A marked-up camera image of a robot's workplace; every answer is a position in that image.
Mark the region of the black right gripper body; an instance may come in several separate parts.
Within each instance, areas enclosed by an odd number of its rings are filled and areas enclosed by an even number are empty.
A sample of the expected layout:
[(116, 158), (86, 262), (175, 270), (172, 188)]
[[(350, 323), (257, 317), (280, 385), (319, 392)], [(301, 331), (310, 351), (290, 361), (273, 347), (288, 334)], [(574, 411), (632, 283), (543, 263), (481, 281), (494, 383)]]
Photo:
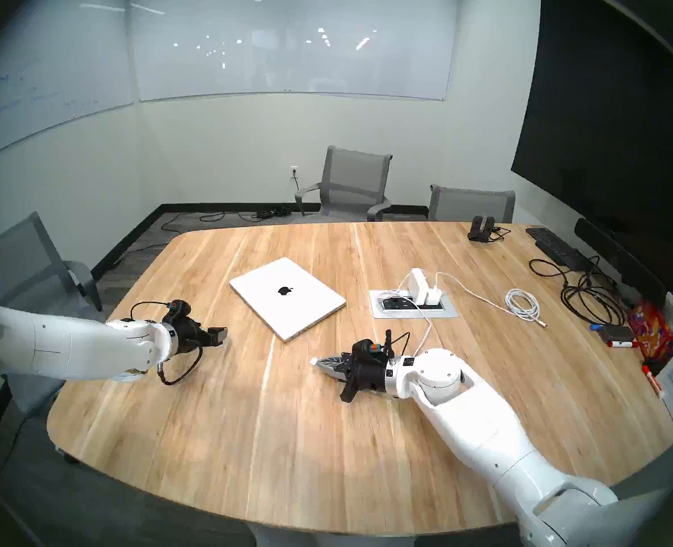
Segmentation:
[(342, 354), (341, 370), (345, 375), (340, 400), (351, 403), (361, 390), (386, 392), (388, 359), (381, 354)]

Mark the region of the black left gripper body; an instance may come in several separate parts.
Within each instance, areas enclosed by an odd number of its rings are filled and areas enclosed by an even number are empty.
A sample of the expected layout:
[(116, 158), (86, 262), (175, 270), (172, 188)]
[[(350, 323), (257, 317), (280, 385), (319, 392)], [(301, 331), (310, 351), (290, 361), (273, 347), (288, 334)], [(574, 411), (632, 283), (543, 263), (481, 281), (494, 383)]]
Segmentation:
[(170, 356), (187, 354), (198, 348), (209, 346), (209, 333), (201, 328), (201, 323), (192, 318), (168, 319), (170, 332)]

